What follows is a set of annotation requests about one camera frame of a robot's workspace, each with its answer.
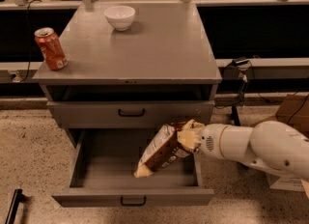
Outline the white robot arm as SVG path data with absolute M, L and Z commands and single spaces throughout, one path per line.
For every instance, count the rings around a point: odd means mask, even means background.
M 254 127 L 211 124 L 177 132 L 177 140 L 207 157 L 239 162 L 278 176 L 309 181 L 309 142 L 298 130 L 276 121 Z

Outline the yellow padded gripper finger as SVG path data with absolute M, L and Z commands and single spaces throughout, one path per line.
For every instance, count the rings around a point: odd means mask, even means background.
M 177 140 L 185 148 L 192 152 L 195 152 L 201 146 L 200 130 L 198 128 L 193 128 L 178 131 Z

